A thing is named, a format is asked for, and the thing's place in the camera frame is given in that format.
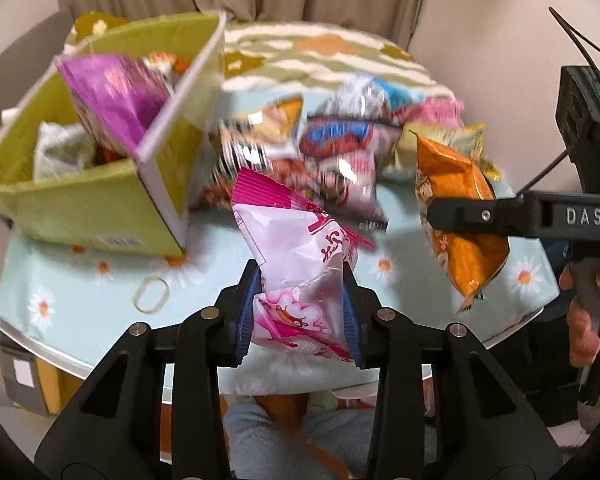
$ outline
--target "person's leg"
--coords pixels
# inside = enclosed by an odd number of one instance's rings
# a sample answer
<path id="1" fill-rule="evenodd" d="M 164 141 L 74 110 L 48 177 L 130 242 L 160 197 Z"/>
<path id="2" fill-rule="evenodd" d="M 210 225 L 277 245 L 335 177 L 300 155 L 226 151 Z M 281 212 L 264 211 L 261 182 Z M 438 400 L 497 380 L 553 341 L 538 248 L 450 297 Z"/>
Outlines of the person's leg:
<path id="1" fill-rule="evenodd" d="M 376 410 L 331 410 L 307 413 L 304 431 L 309 442 L 340 460 L 357 478 L 366 475 Z M 424 462 L 436 459 L 436 431 L 425 426 Z"/>
<path id="2" fill-rule="evenodd" d="M 255 403 L 232 404 L 223 419 L 232 470 L 244 480 L 336 480 Z"/>

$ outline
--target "screw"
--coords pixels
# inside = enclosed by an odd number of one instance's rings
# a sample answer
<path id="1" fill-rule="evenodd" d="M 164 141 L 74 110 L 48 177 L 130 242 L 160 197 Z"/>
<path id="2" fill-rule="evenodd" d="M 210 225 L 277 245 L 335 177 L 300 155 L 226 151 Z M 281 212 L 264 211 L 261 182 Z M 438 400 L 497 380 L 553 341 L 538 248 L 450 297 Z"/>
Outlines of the screw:
<path id="1" fill-rule="evenodd" d="M 460 323 L 453 323 L 449 327 L 449 332 L 456 337 L 464 337 L 466 336 L 466 327 Z"/>
<path id="2" fill-rule="evenodd" d="M 382 321 L 392 321 L 395 319 L 395 310 L 391 308 L 380 308 L 376 312 L 376 316 L 378 316 L 379 319 L 382 319 Z"/>
<path id="3" fill-rule="evenodd" d="M 208 306 L 200 311 L 202 319 L 215 319 L 220 316 L 220 311 L 214 306 Z"/>
<path id="4" fill-rule="evenodd" d="M 138 321 L 137 323 L 133 323 L 133 325 L 131 325 L 129 327 L 129 333 L 131 335 L 142 335 L 145 332 L 146 332 L 146 323 L 142 323 L 140 321 Z"/>

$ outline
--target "orange flower center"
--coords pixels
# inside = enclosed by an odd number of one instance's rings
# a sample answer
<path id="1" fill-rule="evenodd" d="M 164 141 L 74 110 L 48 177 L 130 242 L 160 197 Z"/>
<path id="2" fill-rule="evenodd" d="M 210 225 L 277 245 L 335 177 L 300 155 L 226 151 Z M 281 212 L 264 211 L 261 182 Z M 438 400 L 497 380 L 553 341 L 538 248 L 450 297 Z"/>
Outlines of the orange flower center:
<path id="1" fill-rule="evenodd" d="M 531 272 L 528 270 L 521 270 L 518 275 L 518 283 L 520 285 L 528 285 L 531 283 Z"/>
<path id="2" fill-rule="evenodd" d="M 380 260 L 378 262 L 378 269 L 380 269 L 382 272 L 388 272 L 391 270 L 391 262 L 387 259 Z"/>
<path id="3" fill-rule="evenodd" d="M 182 256 L 165 256 L 164 261 L 169 267 L 179 269 L 187 265 L 187 252 L 182 253 Z"/>
<path id="4" fill-rule="evenodd" d="M 46 317 L 49 313 L 49 304 L 46 301 L 40 301 L 40 303 L 38 303 L 38 312 L 40 313 L 40 316 Z"/>

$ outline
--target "daisy print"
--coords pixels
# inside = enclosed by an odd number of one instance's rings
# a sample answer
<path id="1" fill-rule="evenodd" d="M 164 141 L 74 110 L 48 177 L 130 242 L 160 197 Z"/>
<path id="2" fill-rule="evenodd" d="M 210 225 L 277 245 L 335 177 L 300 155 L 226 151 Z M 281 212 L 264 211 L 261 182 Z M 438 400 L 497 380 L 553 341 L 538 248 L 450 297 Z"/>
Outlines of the daisy print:
<path id="1" fill-rule="evenodd" d="M 178 280 L 183 288 L 189 283 L 202 285 L 205 282 L 205 277 L 198 265 L 204 264 L 208 260 L 209 257 L 204 254 L 196 256 L 194 260 L 187 251 L 184 251 L 182 256 L 165 256 L 163 261 L 160 262 L 164 272 L 164 281 L 171 286 L 175 280 Z"/>
<path id="2" fill-rule="evenodd" d="M 393 285 L 397 278 L 397 269 L 394 260 L 387 254 L 378 256 L 375 265 L 372 265 L 371 272 L 383 285 Z"/>
<path id="3" fill-rule="evenodd" d="M 103 285 L 113 280 L 111 275 L 111 264 L 109 262 L 100 261 L 96 264 L 96 283 Z"/>
<path id="4" fill-rule="evenodd" d="M 509 271 L 509 285 L 521 296 L 529 296 L 540 292 L 541 283 L 546 280 L 541 274 L 541 265 L 536 264 L 533 257 L 518 260 Z"/>
<path id="5" fill-rule="evenodd" d="M 56 311 L 51 307 L 54 298 L 51 293 L 39 288 L 29 298 L 29 321 L 32 325 L 38 327 L 41 332 L 51 326 L 51 317 Z"/>

